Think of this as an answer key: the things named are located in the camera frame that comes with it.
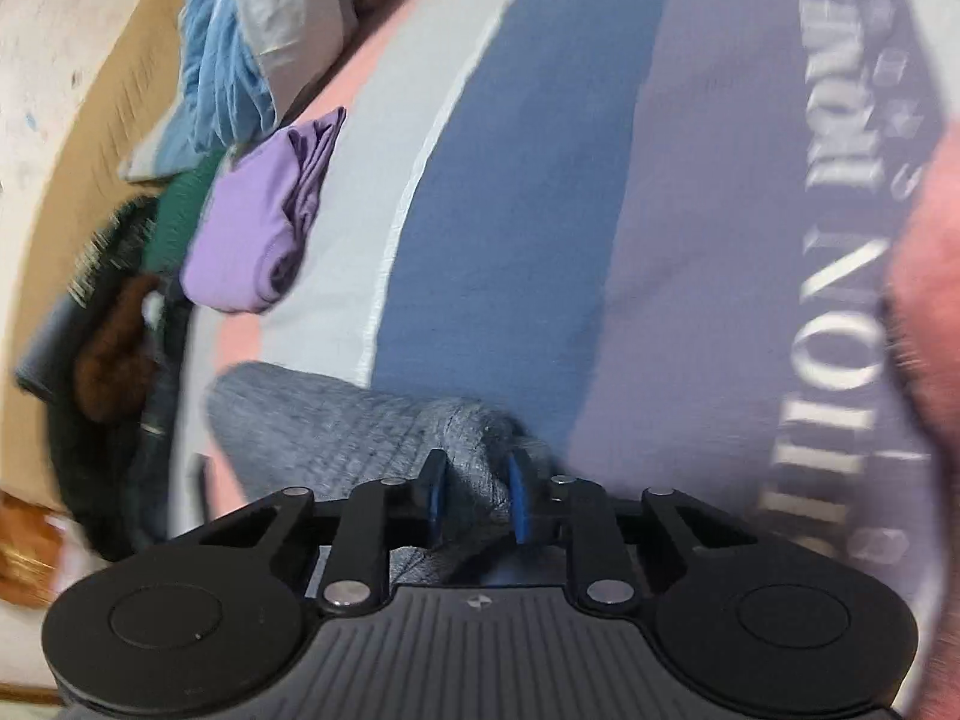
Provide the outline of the grey knit sweater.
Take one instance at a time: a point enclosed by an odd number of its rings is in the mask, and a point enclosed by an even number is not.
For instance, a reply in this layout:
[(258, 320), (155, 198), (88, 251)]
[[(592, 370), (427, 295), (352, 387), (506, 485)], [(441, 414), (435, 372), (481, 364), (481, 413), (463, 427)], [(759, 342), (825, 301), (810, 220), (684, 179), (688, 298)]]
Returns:
[(221, 374), (206, 394), (206, 419), (247, 499), (286, 486), (306, 486), (320, 500), (345, 499), (363, 483), (416, 478), (430, 452), (444, 452), (443, 536), (429, 550), (395, 550), (394, 583), (448, 582), (505, 538), (514, 452), (524, 452), (540, 478), (555, 472), (541, 440), (481, 401), (384, 394), (267, 362)]

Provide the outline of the dark clothes pile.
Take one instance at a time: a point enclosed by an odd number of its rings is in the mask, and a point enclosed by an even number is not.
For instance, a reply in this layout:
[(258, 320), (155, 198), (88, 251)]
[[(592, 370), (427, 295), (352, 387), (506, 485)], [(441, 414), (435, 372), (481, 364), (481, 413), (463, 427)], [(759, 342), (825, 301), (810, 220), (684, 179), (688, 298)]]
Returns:
[(122, 561), (169, 538), (174, 421), (192, 302), (148, 270), (158, 200), (114, 211), (14, 368), (44, 408), (60, 499), (89, 546)]

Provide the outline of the folded purple garment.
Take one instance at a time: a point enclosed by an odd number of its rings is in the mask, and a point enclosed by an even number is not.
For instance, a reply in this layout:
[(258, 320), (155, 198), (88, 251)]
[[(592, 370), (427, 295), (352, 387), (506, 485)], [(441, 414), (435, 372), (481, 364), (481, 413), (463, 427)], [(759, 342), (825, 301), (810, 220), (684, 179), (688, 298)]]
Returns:
[(212, 185), (181, 270), (198, 305), (258, 314), (290, 291), (347, 111), (280, 128)]

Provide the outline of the green cloth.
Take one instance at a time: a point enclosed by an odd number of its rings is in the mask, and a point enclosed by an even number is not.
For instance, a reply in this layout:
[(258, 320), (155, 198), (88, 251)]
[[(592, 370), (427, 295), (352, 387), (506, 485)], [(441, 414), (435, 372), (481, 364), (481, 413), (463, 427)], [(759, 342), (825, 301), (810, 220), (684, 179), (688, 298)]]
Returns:
[(156, 203), (155, 227), (143, 252), (143, 270), (171, 275), (181, 268), (223, 156), (223, 149), (213, 151), (194, 169), (167, 184)]

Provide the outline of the pink fluffy garment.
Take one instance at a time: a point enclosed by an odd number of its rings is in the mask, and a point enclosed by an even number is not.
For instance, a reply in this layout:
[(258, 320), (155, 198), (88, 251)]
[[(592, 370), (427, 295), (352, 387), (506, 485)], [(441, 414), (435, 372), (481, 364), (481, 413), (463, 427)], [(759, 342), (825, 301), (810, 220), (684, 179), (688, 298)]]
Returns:
[(958, 125), (924, 171), (887, 278), (896, 372), (924, 429), (958, 463)]

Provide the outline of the striped crumpled duvet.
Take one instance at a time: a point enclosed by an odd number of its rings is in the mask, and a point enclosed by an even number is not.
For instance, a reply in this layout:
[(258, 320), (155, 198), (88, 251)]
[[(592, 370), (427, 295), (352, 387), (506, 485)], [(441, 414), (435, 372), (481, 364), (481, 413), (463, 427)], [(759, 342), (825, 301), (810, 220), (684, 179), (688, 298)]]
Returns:
[(337, 63), (361, 16), (386, 0), (185, 0), (171, 109), (121, 167), (130, 182), (176, 176), (220, 148), (277, 130)]

